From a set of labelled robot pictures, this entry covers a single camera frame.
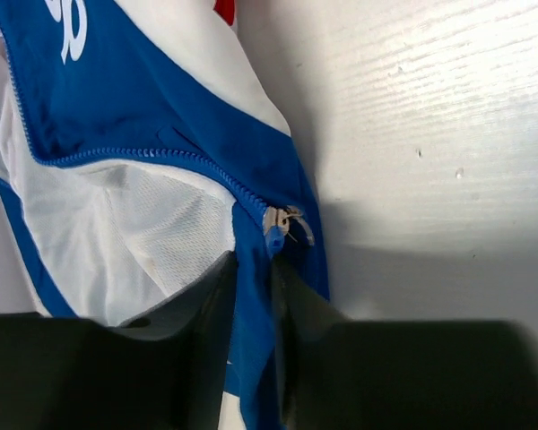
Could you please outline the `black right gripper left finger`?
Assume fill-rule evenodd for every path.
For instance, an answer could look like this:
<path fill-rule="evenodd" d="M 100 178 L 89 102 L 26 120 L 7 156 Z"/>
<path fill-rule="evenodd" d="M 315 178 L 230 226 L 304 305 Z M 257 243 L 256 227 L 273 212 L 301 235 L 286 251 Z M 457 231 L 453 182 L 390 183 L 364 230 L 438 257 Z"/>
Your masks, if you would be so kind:
<path fill-rule="evenodd" d="M 0 429 L 214 429 L 237 259 L 119 327 L 0 314 Z"/>

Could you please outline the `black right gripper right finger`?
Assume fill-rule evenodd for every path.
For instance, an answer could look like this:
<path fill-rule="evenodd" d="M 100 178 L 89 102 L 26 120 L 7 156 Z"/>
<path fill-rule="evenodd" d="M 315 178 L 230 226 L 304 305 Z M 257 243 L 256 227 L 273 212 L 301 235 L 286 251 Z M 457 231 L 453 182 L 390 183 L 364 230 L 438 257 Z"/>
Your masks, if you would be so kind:
<path fill-rule="evenodd" d="M 538 345 L 494 320 L 357 321 L 271 269 L 289 429 L 538 429 Z"/>

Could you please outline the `blue white red hooded jacket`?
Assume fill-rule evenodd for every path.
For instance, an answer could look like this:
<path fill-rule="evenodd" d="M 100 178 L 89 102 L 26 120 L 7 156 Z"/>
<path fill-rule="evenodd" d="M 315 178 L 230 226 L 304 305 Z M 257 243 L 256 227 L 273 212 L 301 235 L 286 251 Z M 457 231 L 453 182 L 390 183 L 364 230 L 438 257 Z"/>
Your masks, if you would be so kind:
<path fill-rule="evenodd" d="M 281 427 L 269 273 L 329 294 L 317 199 L 233 1 L 0 1 L 0 193 L 39 311 L 132 321 L 238 260 L 225 390 Z"/>

